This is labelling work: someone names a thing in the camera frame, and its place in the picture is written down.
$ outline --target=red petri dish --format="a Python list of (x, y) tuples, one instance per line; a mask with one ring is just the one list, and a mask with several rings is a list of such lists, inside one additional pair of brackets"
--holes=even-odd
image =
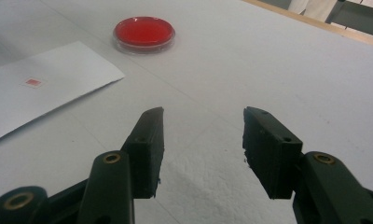
[(155, 17), (133, 17), (121, 21), (114, 30), (122, 51), (149, 53), (167, 49), (173, 44), (175, 31), (166, 21)]

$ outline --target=table surface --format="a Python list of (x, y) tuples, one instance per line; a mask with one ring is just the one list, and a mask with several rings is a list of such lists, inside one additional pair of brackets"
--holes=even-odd
[[(133, 16), (175, 29), (160, 54), (126, 55), (112, 32)], [(304, 152), (343, 160), (373, 189), (373, 46), (236, 0), (0, 1), (0, 66), (81, 41), (126, 77), (0, 139), (0, 195), (37, 185), (53, 195), (118, 150), (140, 115), (163, 106), (157, 197), (136, 223), (296, 223), (244, 162), (242, 111), (265, 109)]]

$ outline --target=petri dish lid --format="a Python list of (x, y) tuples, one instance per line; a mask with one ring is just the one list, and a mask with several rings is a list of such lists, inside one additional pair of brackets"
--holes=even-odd
[(122, 51), (158, 52), (173, 44), (175, 31), (166, 21), (155, 17), (132, 17), (117, 24), (114, 37)]

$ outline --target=sheet of paper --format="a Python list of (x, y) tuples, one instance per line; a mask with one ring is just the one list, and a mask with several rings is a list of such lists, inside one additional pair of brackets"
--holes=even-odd
[(80, 42), (0, 67), (0, 137), (124, 74)]

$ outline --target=screw hole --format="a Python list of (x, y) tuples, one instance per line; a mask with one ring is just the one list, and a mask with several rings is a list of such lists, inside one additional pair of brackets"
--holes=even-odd
[(111, 217), (109, 216), (102, 216), (96, 219), (94, 224), (109, 224), (111, 223)]
[(314, 158), (321, 163), (325, 163), (325, 164), (329, 164), (329, 165), (335, 163), (334, 158), (332, 158), (329, 155), (325, 155), (325, 154), (321, 154), (321, 153), (314, 154)]
[(120, 156), (117, 153), (111, 153), (103, 158), (104, 163), (114, 163), (120, 160)]
[(34, 195), (32, 192), (22, 192), (15, 194), (8, 198), (4, 203), (4, 208), (6, 210), (16, 210), (23, 208), (26, 204), (32, 201)]

